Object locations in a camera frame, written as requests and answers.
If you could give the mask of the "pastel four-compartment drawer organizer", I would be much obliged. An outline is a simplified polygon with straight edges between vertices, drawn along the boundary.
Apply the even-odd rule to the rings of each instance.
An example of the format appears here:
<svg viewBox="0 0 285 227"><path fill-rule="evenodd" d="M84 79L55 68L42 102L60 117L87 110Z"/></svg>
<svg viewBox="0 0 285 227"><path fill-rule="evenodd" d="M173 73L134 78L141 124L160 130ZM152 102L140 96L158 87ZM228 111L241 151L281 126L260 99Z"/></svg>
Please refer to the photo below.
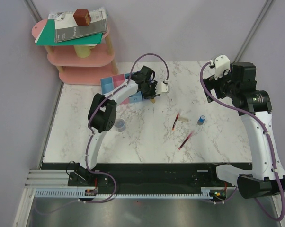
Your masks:
<svg viewBox="0 0 285 227"><path fill-rule="evenodd" d="M101 94L106 94L116 89L126 79L128 79L129 75L130 73L126 73L100 79ZM125 105L131 103L138 103L141 101L143 101L142 94L141 92L137 92L136 94L131 95L130 97L125 99L121 104Z"/></svg>

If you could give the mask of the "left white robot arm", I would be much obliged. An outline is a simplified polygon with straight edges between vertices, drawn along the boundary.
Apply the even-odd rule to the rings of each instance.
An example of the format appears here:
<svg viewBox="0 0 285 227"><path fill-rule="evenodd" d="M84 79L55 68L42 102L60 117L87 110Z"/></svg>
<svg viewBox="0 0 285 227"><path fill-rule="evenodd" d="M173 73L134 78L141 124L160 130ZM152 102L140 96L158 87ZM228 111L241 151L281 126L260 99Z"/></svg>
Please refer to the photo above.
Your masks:
<svg viewBox="0 0 285 227"><path fill-rule="evenodd" d="M143 99L154 99L159 96L156 93L158 82L154 78L155 72L143 66L111 92L94 95L88 114L88 128L92 133L85 152L88 168L93 169L97 164L102 141L115 124L117 106L136 93L141 93Z"/></svg>

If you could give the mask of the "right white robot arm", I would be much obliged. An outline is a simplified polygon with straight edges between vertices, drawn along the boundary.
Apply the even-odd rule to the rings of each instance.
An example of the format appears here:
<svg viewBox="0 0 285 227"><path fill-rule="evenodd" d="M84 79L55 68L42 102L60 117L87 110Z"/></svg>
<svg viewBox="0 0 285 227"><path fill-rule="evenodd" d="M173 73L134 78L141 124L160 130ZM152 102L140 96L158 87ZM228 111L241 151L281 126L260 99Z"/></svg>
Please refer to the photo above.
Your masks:
<svg viewBox="0 0 285 227"><path fill-rule="evenodd" d="M208 174L208 181L219 186L224 181L236 185L245 199L272 196L285 191L285 170L276 149L269 94L256 89L256 66L250 62L210 61L215 73L201 78L208 102L229 97L245 126L252 155L252 169L242 170L223 164Z"/></svg>

